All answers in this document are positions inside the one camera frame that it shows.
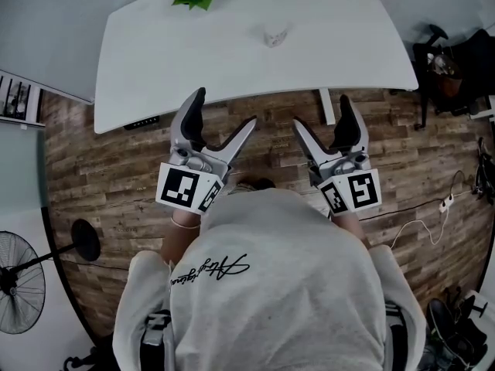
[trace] office chair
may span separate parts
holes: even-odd
[[[422,122],[415,129],[426,126],[428,101],[435,105],[435,112],[449,111],[452,115],[475,114],[476,99],[495,94],[495,38],[481,29],[470,39],[456,46],[433,46],[440,38],[449,39],[438,26],[429,26],[433,35],[427,43],[416,43],[412,49],[415,55],[415,72],[421,94]],[[445,54],[460,70],[460,88],[453,97],[448,97],[439,87],[442,77],[434,73],[428,62],[428,54]]]

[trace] white wall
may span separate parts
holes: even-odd
[[[0,215],[45,206],[43,129],[0,122]]]
[[[108,16],[135,0],[0,0],[0,70],[92,101]]]
[[[0,231],[17,233],[38,254],[50,252],[40,209],[0,216]],[[67,357],[85,357],[94,345],[69,302],[52,261],[44,261],[46,298],[38,322],[27,332],[0,332],[2,371],[58,371]]]
[[[428,24],[442,27],[449,43],[468,39],[495,24],[495,0],[381,0],[411,54],[413,43],[430,36]]]

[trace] white table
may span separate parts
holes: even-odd
[[[199,87],[207,103],[287,90],[418,87],[380,0],[213,0],[208,12],[172,1],[138,0],[108,18],[97,133],[175,111]],[[263,28],[273,22],[290,30],[268,48]]]

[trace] wrist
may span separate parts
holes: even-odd
[[[175,209],[173,211],[172,218],[181,226],[194,227],[201,224],[201,216],[199,214],[187,212],[181,209]]]

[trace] electric fan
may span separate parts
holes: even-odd
[[[42,261],[71,249],[87,261],[98,259],[100,241],[87,221],[77,220],[70,233],[71,245],[38,257],[19,235],[0,231],[0,332],[22,334],[38,321],[45,304]]]

